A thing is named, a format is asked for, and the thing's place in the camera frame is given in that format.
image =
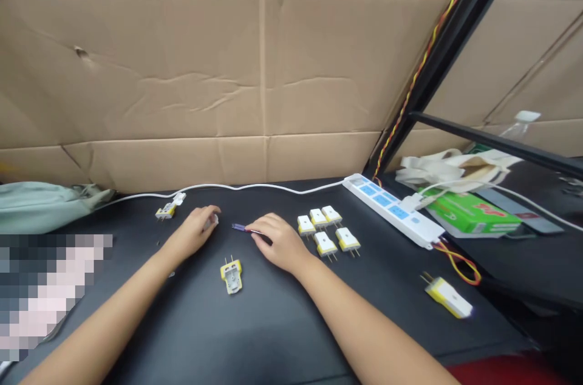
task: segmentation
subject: cloth bag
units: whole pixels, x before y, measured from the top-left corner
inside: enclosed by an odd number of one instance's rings
[[[0,234],[42,234],[90,214],[109,201],[113,189],[66,188],[42,182],[0,185]]]
[[[489,150],[476,154],[462,154],[458,149],[448,149],[422,157],[403,157],[396,180],[411,188],[459,180],[440,186],[449,192],[461,194],[475,191],[484,185],[470,180],[501,183],[510,172],[509,167],[522,159],[502,151]]]

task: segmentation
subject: red fabric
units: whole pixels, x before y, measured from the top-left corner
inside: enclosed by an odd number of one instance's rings
[[[462,385],[567,385],[539,355],[497,356],[449,367]]]

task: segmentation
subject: green box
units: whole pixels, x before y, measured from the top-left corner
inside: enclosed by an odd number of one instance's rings
[[[424,195],[440,192],[430,189]],[[427,209],[455,237],[500,237],[516,230],[521,223],[518,217],[468,192],[447,192]]]

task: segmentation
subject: white power strip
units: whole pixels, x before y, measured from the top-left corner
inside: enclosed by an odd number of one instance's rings
[[[441,241],[439,237],[445,230],[439,224],[416,210],[404,210],[401,200],[361,174],[346,177],[342,184],[418,246],[431,250],[432,244]]]

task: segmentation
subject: black table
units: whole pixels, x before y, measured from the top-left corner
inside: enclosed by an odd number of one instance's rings
[[[287,186],[303,190],[331,181]],[[362,244],[360,258],[338,253],[330,268],[440,362],[461,363],[529,346],[459,279],[442,254],[416,246],[342,186],[305,196],[267,188],[188,191],[173,220],[156,222],[154,213],[166,201],[121,202],[59,230],[113,234],[113,258],[61,333],[13,366],[5,384],[20,381],[158,250],[157,241],[163,242],[193,208],[209,204],[223,211],[213,237],[168,279],[107,383],[352,383],[348,363],[302,287],[270,264],[249,235],[231,229],[231,223],[245,224],[267,212],[296,225],[299,215],[326,205],[343,216],[343,225]],[[309,249],[316,253],[314,243]],[[243,290],[234,296],[227,295],[219,273],[231,255],[243,268]],[[474,306],[473,317],[455,319],[435,303],[423,291],[422,271],[448,280]]]
[[[583,199],[565,195],[562,189],[568,185],[559,180],[560,177],[549,169],[520,162],[512,167],[501,186],[583,227]],[[396,183],[391,177],[384,181],[397,189],[401,198],[412,194],[411,189]],[[505,195],[530,207],[514,196]],[[501,287],[508,287],[517,295],[520,293],[524,299],[533,296],[550,304],[583,310],[583,233],[548,219],[564,228],[565,232],[524,240],[504,237],[451,240],[500,281]]]

